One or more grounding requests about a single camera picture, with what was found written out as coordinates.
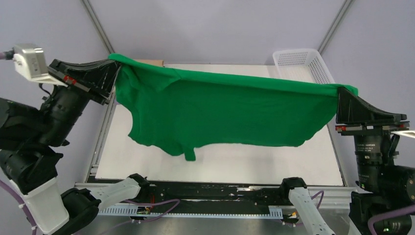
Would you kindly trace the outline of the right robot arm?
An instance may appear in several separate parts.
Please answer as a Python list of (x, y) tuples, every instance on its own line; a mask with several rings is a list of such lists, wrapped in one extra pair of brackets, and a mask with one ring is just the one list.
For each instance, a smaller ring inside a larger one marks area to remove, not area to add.
[(283, 146), (300, 146), (332, 118), (340, 135), (353, 137), (362, 192), (351, 193), (349, 218), (357, 231), (406, 235), (415, 213), (415, 170), (394, 162), (400, 137), (410, 131), (406, 115), (381, 110), (338, 84), (289, 86), (281, 93)]

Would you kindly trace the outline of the green t shirt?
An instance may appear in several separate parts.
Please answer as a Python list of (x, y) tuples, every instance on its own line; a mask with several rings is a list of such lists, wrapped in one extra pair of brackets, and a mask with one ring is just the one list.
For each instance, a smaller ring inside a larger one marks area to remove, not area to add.
[(339, 84), (165, 68), (113, 53), (117, 102), (132, 115), (129, 137), (172, 156), (239, 143), (298, 147), (335, 116)]

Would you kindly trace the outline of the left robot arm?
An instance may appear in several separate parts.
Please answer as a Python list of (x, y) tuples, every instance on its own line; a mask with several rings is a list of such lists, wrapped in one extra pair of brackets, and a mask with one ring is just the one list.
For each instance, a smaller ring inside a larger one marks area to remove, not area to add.
[(96, 190), (71, 188), (60, 193), (56, 164), (67, 136), (89, 101), (106, 104), (120, 70), (106, 59), (73, 64), (55, 59), (48, 74), (57, 79), (40, 109), (0, 101), (0, 167), (45, 235), (71, 235), (98, 213), (127, 199), (145, 202), (149, 182), (139, 174)]

